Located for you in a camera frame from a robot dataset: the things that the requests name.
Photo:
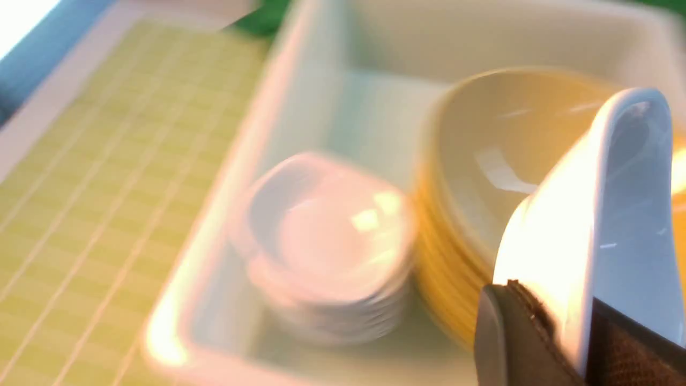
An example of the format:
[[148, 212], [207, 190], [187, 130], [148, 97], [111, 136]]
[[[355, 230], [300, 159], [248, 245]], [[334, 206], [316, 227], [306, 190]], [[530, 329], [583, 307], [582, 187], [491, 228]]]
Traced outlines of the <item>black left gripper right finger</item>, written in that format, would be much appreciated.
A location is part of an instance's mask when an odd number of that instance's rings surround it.
[[684, 385], [685, 350], [595, 298], [588, 385]]

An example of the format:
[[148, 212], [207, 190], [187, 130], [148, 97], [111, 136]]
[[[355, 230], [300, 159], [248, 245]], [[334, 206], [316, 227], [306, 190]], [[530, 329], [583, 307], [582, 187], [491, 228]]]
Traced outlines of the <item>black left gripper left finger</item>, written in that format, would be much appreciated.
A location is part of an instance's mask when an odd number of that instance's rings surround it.
[[551, 318], [522, 284], [484, 286], [474, 362], [479, 385], [585, 385], [554, 339]]

